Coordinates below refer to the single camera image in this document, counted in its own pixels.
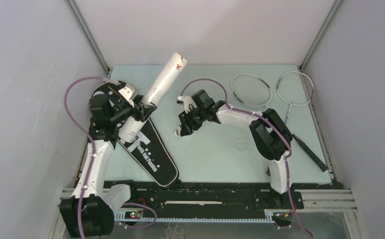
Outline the white shuttlecock tube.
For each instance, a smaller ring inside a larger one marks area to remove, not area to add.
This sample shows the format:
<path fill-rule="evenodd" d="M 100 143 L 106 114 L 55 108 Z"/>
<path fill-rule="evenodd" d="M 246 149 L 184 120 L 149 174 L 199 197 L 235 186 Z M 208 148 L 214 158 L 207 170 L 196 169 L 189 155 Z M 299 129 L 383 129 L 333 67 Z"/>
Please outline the white shuttlecock tube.
<path fill-rule="evenodd" d="M 143 102 L 146 104 L 152 103 L 157 106 L 187 63 L 188 61 L 184 57 L 174 52 L 151 87 L 145 93 Z M 140 122 L 129 117 L 120 129 L 119 137 L 125 142 L 133 142 L 147 121 L 148 120 Z"/>

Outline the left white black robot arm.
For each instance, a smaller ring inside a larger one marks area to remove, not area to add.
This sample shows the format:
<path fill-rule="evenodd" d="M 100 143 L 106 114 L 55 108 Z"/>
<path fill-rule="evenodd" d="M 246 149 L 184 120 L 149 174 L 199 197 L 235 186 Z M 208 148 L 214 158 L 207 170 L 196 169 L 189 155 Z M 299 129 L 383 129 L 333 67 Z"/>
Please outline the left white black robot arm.
<path fill-rule="evenodd" d="M 93 95 L 89 106 L 91 124 L 83 131 L 88 138 L 87 160 L 71 197 L 59 206 L 69 236 L 74 239 L 111 234 L 115 215 L 123 206 L 154 211 L 138 204 L 138 193 L 130 185 L 115 185 L 103 193 L 105 172 L 118 140 L 118 123 L 130 116 L 130 107 L 122 100 L 111 104 L 106 94 Z"/>

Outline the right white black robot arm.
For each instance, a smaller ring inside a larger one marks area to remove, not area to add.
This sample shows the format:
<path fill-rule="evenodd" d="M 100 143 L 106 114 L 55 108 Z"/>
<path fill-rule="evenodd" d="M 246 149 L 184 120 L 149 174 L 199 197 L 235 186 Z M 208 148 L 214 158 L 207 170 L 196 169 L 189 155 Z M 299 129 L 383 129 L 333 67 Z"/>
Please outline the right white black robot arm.
<path fill-rule="evenodd" d="M 215 102 L 205 90 L 199 90 L 191 97 L 178 96 L 177 103 L 184 107 L 178 116 L 180 125 L 176 134 L 179 136 L 191 135 L 206 121 L 248 129 L 258 152 L 268 160 L 270 186 L 274 191 L 271 203 L 277 208 L 284 208 L 290 203 L 288 190 L 292 182 L 286 161 L 291 156 L 292 133 L 274 109 L 249 112 L 226 101 Z"/>

